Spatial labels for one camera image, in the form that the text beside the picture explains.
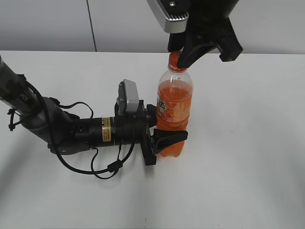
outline wire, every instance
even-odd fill
[[[86,104],[86,103],[84,103],[84,102],[76,102],[76,103],[73,103],[73,104],[68,105],[68,106],[63,106],[63,105],[60,105],[60,104],[59,104],[58,106],[59,106],[60,108],[62,108],[62,109],[70,109],[70,108],[76,106],[77,104],[83,104],[83,105],[87,106],[87,107],[91,110],[91,116],[90,116],[90,118],[93,118],[94,113],[93,113],[92,108],[91,108],[88,104]]]
[[[46,118],[46,123],[47,123],[47,127],[49,130],[49,135],[50,135],[50,140],[51,140],[51,144],[54,147],[54,151],[56,156],[58,157],[58,159],[60,160],[60,162],[66,166],[69,170],[76,172],[76,173],[81,173],[81,174],[86,174],[86,175],[94,175],[95,174],[100,174],[100,173],[106,173],[108,172],[108,169],[103,169],[103,170],[99,170],[99,171],[95,171],[94,173],[92,171],[87,171],[87,170],[80,170],[77,168],[74,168],[72,166],[70,166],[62,157],[62,155],[60,154],[60,152],[58,151],[58,148],[56,146],[56,142],[54,139],[54,135],[53,135],[53,129],[52,129],[52,124],[51,124],[51,120],[50,120],[50,116],[49,116],[49,112],[48,112],[48,108],[47,105],[42,97],[42,95],[38,92],[38,90],[32,85],[30,84],[28,81],[26,81],[27,86],[37,95],[38,100],[40,101],[41,105],[42,105],[42,109]]]
[[[132,151],[133,151],[133,147],[134,147],[134,144],[135,144],[135,128],[134,128],[134,123],[132,121],[132,144],[130,145],[130,148],[129,148],[129,151],[127,153],[127,155],[123,158],[123,160],[121,161],[121,163],[123,164],[129,157],[130,155],[132,154]],[[99,175],[97,175],[97,173],[94,171],[94,168],[93,168],[93,162],[96,158],[96,156],[98,155],[99,153],[99,150],[98,148],[96,147],[92,147],[92,149],[95,149],[96,150],[96,154],[93,156],[92,160],[91,160],[91,164],[90,164],[90,167],[91,167],[91,171],[93,172],[93,174],[98,178],[98,179],[101,179],[101,180],[107,180],[107,179],[110,179],[111,177],[113,177],[114,175],[116,175],[119,171],[119,168],[117,168],[114,173],[109,176],[109,177],[100,177]],[[116,162],[119,162],[120,161],[120,153],[121,153],[121,149],[122,149],[122,142],[120,142],[120,145],[119,145],[119,153],[118,153],[118,156],[117,156],[117,160]]]
[[[133,120],[132,120],[132,135],[133,135],[132,144],[130,145],[127,155],[123,158],[122,163],[124,163],[130,157],[130,155],[132,154],[132,151],[133,151],[134,144],[135,144],[135,129],[134,129]]]
[[[114,173],[112,173],[109,177],[100,177],[100,176],[94,171],[93,162],[94,162],[96,156],[98,155],[99,150],[98,150],[98,148],[96,148],[96,147],[93,147],[92,149],[95,149],[95,150],[96,150],[96,154],[93,156],[93,158],[92,158],[92,160],[91,160],[91,164],[90,164],[92,173],[93,173],[98,179],[101,179],[101,180],[107,180],[107,179],[110,179],[111,177],[113,177],[114,175],[116,175],[116,174],[118,173],[119,169],[116,169],[116,170],[114,171]]]

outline liquid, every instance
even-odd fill
[[[187,82],[180,80],[167,80],[159,85],[158,96],[162,101],[165,101],[166,110],[162,113],[160,108],[157,108],[157,128],[161,130],[186,130],[189,119],[189,109],[192,103],[193,87]],[[173,112],[176,109],[177,104],[180,104],[180,108],[177,112]],[[179,156],[184,141],[178,142],[172,146],[165,148],[160,152],[162,156]]]

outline orange soda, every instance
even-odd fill
[[[161,77],[158,87],[157,128],[161,130],[186,130],[193,95],[193,82],[186,68],[177,67],[181,52],[172,52],[169,70]],[[184,141],[178,142],[160,152],[162,156],[180,155]]]

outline white wall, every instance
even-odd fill
[[[89,0],[100,52],[166,52],[146,0]],[[244,52],[305,53],[305,1],[240,0],[231,14]],[[85,0],[0,0],[0,50],[93,51]]]

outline bottle neck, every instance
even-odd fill
[[[186,72],[187,68],[175,68],[168,64],[168,70],[175,74],[181,74]]]

